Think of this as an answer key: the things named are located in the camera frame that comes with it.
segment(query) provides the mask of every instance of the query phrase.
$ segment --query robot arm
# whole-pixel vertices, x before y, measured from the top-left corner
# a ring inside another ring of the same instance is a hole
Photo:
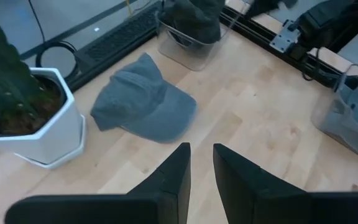
[[[278,9],[278,3],[293,7],[297,0],[255,0],[248,18]],[[328,0],[315,5],[296,21],[286,21],[270,46],[296,59],[313,48],[328,46],[335,35],[358,18],[358,0]]]

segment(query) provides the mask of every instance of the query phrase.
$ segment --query white hexagonal planter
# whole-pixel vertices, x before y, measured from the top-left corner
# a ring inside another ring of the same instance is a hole
[[[38,166],[53,169],[82,154],[86,139],[85,117],[74,104],[74,96],[56,68],[31,68],[34,73],[57,77],[67,100],[36,133],[0,137],[0,150],[13,152]]]

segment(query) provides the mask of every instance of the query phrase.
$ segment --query dark fabric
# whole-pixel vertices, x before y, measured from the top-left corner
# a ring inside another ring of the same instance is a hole
[[[224,5],[225,0],[166,0],[160,19],[204,44],[213,44],[221,39],[219,15]],[[189,45],[176,34],[173,36]]]
[[[165,81],[144,53],[110,77],[91,110],[102,131],[118,126],[156,142],[171,142],[195,117],[196,101]]]

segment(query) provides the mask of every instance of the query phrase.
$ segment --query wooden table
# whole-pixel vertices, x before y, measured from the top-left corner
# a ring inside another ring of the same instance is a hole
[[[233,7],[238,5],[232,0]],[[278,31],[269,16],[257,19]],[[181,142],[191,143],[188,223],[227,223],[214,179],[213,144],[221,142],[262,168],[308,191],[358,190],[358,156],[318,131],[311,112],[324,89],[251,41],[231,32],[202,71],[192,72],[158,53],[153,39],[75,93],[86,115],[86,152],[49,171],[0,151],[0,223],[20,198],[36,194],[124,194],[145,179]],[[100,132],[90,109],[117,69],[147,52],[164,78],[196,99],[199,112],[179,141],[157,144],[123,129]],[[323,50],[321,58],[350,64]]]

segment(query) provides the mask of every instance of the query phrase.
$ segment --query clear plastic bin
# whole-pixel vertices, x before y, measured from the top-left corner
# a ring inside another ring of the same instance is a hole
[[[221,24],[221,39],[213,44],[202,43],[176,29],[158,21],[158,51],[192,71],[200,71],[217,54],[228,37],[228,31],[241,16],[232,19],[229,27]]]
[[[327,89],[321,94],[311,121],[320,131],[358,154],[358,121],[354,116],[354,105],[344,101],[350,90],[344,84],[345,79],[346,74],[334,89]]]

